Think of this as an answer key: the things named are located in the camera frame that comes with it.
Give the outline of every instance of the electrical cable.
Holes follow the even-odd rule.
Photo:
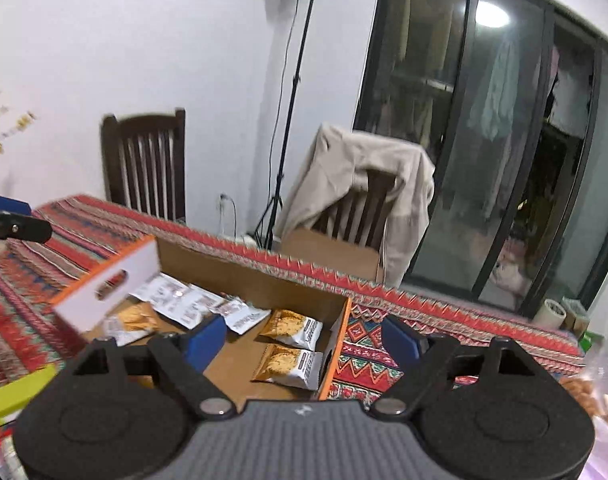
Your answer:
[[[293,29],[295,28],[295,19],[297,18],[297,11],[299,10],[299,0],[295,3],[295,13],[293,14],[293,21],[290,23],[289,38],[286,41],[286,52],[284,53],[284,65],[281,69],[281,82],[279,83],[279,100],[277,101],[277,116],[275,117],[275,125],[273,126],[273,136],[271,137],[271,150],[268,157],[268,205],[271,202],[271,181],[273,180],[273,147],[275,145],[275,135],[277,134],[277,124],[279,123],[279,114],[281,112],[281,101],[284,96],[284,76],[286,74],[286,65],[289,60],[289,48],[290,40],[293,37]],[[261,219],[260,231],[263,232],[263,219]]]
[[[235,218],[235,228],[233,231],[233,238],[237,239],[237,208],[235,207],[235,200],[233,200],[229,196],[227,196],[226,198],[228,200],[230,200],[230,203],[233,205],[233,217]]]

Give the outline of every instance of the blue object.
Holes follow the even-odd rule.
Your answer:
[[[226,341],[226,322],[215,315],[195,328],[184,352],[186,362],[203,373],[224,346]]]
[[[403,372],[428,350],[428,339],[396,316],[382,321],[382,345]]]
[[[21,200],[13,200],[5,196],[0,196],[0,211],[30,216],[30,205]]]

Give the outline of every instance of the blue gripper pad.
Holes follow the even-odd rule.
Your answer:
[[[403,372],[428,350],[428,339],[396,316],[382,321],[382,345]]]
[[[226,341],[226,322],[215,315],[195,327],[184,351],[184,359],[198,372],[203,373]]]

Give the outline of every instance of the cardboard box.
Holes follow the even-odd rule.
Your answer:
[[[317,392],[251,381],[266,344],[275,342],[258,336],[267,320],[261,321],[242,336],[228,331],[222,350],[206,368],[204,375],[234,400],[238,408],[244,405],[246,399],[326,398],[337,368],[351,309],[351,300],[338,294],[281,280],[166,240],[148,237],[135,243],[119,258],[109,260],[102,269],[86,276],[76,286],[63,291],[53,300],[54,312],[60,323],[90,341],[101,335],[100,323],[103,318],[136,303],[135,298],[127,295],[160,270],[216,294],[225,292],[239,296],[258,308],[287,308],[323,323],[315,348],[315,351],[325,352]],[[114,276],[122,276],[122,279],[114,290],[106,294],[106,282],[110,282]],[[185,331],[167,319],[162,319],[161,330]]]
[[[300,227],[286,236],[279,253],[373,282],[383,281],[379,253]]]

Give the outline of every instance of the red tablecloth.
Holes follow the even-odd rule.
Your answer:
[[[381,344],[380,323],[388,313],[423,333],[446,332],[470,345],[485,345],[494,335],[507,335],[552,372],[579,370],[580,351],[572,338],[539,330],[516,317],[427,300],[88,196],[51,203],[35,215],[53,224],[52,239],[45,246],[11,240],[0,258],[0,385],[69,357],[66,341],[53,325],[49,299],[144,234],[350,296],[353,312],[329,394],[332,399],[370,403],[401,375]]]

